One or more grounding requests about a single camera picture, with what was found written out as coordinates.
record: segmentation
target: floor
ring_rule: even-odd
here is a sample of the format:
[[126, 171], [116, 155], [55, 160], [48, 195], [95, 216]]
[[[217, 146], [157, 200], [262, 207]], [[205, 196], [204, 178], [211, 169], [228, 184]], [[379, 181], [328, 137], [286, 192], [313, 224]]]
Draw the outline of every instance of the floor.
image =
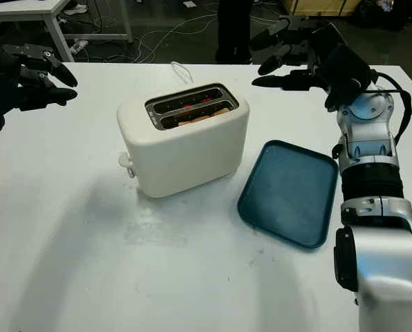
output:
[[[75, 15], [63, 27], [66, 32], [91, 32], [100, 28], [97, 7], [102, 16], [103, 32], [122, 33], [120, 7], [116, 0], [87, 0], [90, 14]], [[181, 0], [129, 0], [129, 16], [135, 35], [132, 44], [123, 42], [92, 41], [84, 52], [76, 55], [80, 62], [155, 62], [177, 61], [192, 64], [214, 63], [217, 44], [218, 6], [213, 0], [194, 0], [195, 8], [186, 8]], [[252, 34], [273, 23], [277, 14], [284, 12], [274, 0], [254, 5]], [[339, 28], [350, 47], [369, 64], [397, 64], [412, 77], [412, 22], [403, 31], [393, 32], [381, 28], [359, 28], [345, 19], [331, 19]], [[171, 29], [180, 24], [172, 33]], [[5, 24], [0, 28], [0, 42], [52, 45], [52, 41], [39, 22]], [[253, 54], [254, 63], [260, 64], [272, 50]]]

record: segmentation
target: plastic tray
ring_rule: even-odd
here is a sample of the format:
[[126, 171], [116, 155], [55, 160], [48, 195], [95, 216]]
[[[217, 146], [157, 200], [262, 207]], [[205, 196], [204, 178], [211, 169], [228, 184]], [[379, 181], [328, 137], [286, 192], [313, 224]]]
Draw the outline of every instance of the plastic tray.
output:
[[326, 240], [338, 166], [280, 140], [267, 142], [238, 200], [241, 218], [257, 229], [316, 248]]

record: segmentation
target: table surface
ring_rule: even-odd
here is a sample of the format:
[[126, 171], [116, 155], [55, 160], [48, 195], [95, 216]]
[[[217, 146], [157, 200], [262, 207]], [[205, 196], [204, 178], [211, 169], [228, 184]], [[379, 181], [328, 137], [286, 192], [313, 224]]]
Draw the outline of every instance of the table surface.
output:
[[[196, 82], [229, 82], [250, 103], [243, 161], [149, 199], [118, 166], [116, 110], [184, 84], [170, 65], [68, 66], [76, 100], [13, 111], [0, 133], [0, 332], [357, 331], [354, 295], [333, 272], [340, 181], [327, 242], [314, 251], [251, 229], [236, 211], [265, 142], [330, 153], [339, 129], [323, 91], [253, 87], [255, 66], [188, 65]], [[400, 67], [377, 68], [412, 94]], [[395, 98], [394, 132], [401, 113]], [[412, 121], [398, 151], [412, 202]]]
[[0, 3], [0, 16], [50, 14], [69, 0], [16, 0]]

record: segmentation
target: table leg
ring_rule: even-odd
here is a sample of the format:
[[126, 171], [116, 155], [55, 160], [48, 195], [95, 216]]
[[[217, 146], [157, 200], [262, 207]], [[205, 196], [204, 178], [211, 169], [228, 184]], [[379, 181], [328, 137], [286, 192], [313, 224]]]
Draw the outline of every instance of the table leg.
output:
[[131, 43], [133, 40], [131, 24], [129, 23], [128, 6], [125, 0], [119, 0], [120, 10], [122, 11], [123, 25], [128, 36], [128, 41]]
[[54, 44], [57, 47], [63, 62], [74, 62], [73, 55], [69, 51], [68, 44], [66, 43], [65, 37], [60, 30], [59, 22], [52, 15], [43, 16], [46, 26], [48, 27], [49, 33], [53, 38]]

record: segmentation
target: person's leg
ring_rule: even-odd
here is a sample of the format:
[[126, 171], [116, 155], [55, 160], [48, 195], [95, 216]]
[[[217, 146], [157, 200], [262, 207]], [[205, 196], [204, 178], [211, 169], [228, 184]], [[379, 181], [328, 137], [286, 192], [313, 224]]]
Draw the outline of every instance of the person's leg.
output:
[[234, 60], [236, 40], [234, 36], [235, 0], [220, 0], [218, 5], [218, 50], [215, 60], [219, 64], [231, 64]]
[[253, 0], [220, 0], [216, 53], [218, 63], [246, 64], [252, 61], [249, 50], [252, 2]]
[[249, 49], [250, 42], [250, 11], [253, 0], [240, 0], [240, 13], [238, 16], [238, 35], [236, 44], [236, 62], [249, 64], [252, 55]]

